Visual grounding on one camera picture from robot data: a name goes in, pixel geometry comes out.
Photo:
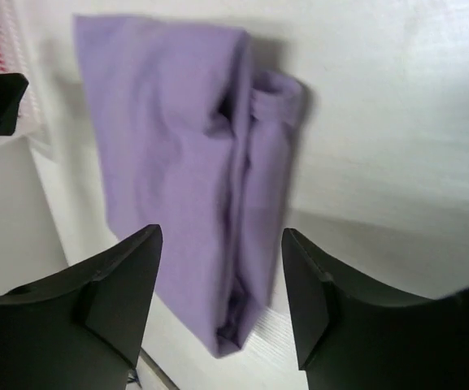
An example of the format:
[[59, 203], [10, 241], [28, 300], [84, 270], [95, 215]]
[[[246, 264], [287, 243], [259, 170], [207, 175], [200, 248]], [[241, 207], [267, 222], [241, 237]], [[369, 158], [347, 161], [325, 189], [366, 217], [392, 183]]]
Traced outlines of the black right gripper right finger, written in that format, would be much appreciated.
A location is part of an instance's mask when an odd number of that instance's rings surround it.
[[384, 284], [293, 228], [281, 241], [311, 389], [469, 389], [469, 288], [432, 300]]

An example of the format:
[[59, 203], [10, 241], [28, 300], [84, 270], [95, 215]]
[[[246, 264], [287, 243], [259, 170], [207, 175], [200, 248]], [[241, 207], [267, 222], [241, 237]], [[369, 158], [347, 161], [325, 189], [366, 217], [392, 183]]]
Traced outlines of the purple t-shirt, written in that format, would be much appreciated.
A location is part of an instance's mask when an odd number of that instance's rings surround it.
[[156, 293], [211, 355], [271, 300], [303, 88], [243, 28], [78, 15], [76, 57], [110, 230], [163, 232]]

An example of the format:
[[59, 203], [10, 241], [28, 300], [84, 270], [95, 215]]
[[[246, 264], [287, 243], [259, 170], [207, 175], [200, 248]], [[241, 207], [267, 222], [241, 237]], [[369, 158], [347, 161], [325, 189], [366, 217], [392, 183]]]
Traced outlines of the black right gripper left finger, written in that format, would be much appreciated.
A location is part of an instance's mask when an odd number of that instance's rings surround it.
[[149, 225], [0, 295], [0, 389], [124, 389], [137, 366], [163, 245]]

